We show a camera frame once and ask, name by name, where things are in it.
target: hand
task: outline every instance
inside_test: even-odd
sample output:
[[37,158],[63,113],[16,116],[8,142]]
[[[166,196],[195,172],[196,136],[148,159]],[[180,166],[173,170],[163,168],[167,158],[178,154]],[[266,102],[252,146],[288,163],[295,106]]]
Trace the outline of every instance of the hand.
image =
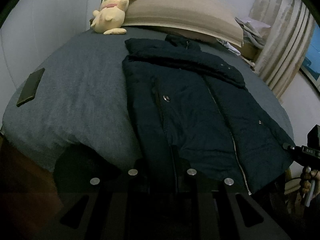
[[300,194],[302,197],[310,190],[311,183],[308,180],[314,179],[316,181],[315,190],[312,196],[312,199],[314,199],[320,193],[320,171],[312,170],[311,172],[308,172],[308,167],[304,167],[300,178]]

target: metal zipper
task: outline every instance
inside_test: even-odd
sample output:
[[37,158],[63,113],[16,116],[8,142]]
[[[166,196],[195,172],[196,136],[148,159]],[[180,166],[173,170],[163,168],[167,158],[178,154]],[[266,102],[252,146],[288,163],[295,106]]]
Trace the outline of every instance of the metal zipper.
[[[225,120],[224,116],[222,115],[222,113],[221,113],[221,111],[220,111],[220,109],[219,109],[219,106],[218,106],[216,100],[214,99],[214,97],[213,97],[213,95],[212,95],[212,93],[211,93],[211,91],[210,91],[210,89],[209,89],[208,86],[207,86],[207,89],[208,89],[208,91],[209,91],[209,93],[210,93],[210,95],[211,95],[212,100],[214,101],[214,103],[215,103],[216,106],[218,107],[218,111],[219,111],[220,115],[223,117],[224,121],[226,122],[226,120]],[[243,176],[243,179],[244,179],[245,186],[246,186],[246,188],[247,188],[247,190],[248,190],[248,193],[249,193],[249,195],[251,195],[251,192],[250,192],[249,186],[248,186],[247,178],[246,178],[246,176],[245,176],[244,170],[243,170],[243,168],[242,168],[242,166],[241,166],[241,164],[240,164],[239,158],[238,158],[238,153],[237,153],[237,149],[236,149],[236,142],[235,142],[235,138],[233,137],[233,134],[232,134],[231,130],[230,130],[230,134],[231,134],[231,137],[232,137],[233,147],[234,147],[234,149],[235,149],[235,155],[236,155],[236,160],[237,160],[238,166],[239,166],[239,168],[240,168],[240,170],[241,170],[241,172],[242,172],[242,176]]]

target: gray duvet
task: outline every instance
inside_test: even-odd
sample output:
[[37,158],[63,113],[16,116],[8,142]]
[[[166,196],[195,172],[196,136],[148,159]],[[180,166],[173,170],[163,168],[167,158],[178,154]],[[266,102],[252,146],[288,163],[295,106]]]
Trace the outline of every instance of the gray duvet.
[[[16,106],[24,83],[12,96],[1,132],[20,152],[53,171],[60,154],[71,144],[94,149],[122,170],[141,157],[127,112],[125,79],[121,62],[128,54],[129,38],[164,40],[166,34],[126,27],[125,35],[103,35],[88,30],[68,41],[37,69],[45,72],[36,98]],[[268,86],[240,57],[216,43],[200,44],[236,67],[260,106],[293,139],[285,110]]]

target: bed sheet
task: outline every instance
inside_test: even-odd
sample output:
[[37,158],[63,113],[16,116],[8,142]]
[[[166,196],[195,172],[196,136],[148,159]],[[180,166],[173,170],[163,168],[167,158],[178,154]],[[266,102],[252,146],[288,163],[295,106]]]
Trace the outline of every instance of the bed sheet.
[[[12,96],[1,132],[21,153],[52,172],[71,144],[94,149],[122,170],[141,157],[127,112],[121,62],[129,38],[164,40],[166,33],[126,27],[125,35],[88,30],[72,38],[37,69],[45,68],[34,100],[16,106],[24,83]],[[293,139],[287,113],[268,86],[240,57],[219,43],[200,43],[202,51],[221,57],[243,75],[246,87],[260,106]]]

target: black phone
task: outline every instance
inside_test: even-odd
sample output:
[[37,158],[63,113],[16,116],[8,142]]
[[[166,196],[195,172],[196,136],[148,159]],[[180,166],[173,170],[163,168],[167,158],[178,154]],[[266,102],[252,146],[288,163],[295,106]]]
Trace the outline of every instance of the black phone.
[[29,75],[21,91],[20,97],[17,101],[17,107],[22,106],[26,102],[29,102],[35,98],[36,91],[43,73],[44,73],[44,68],[39,69]]

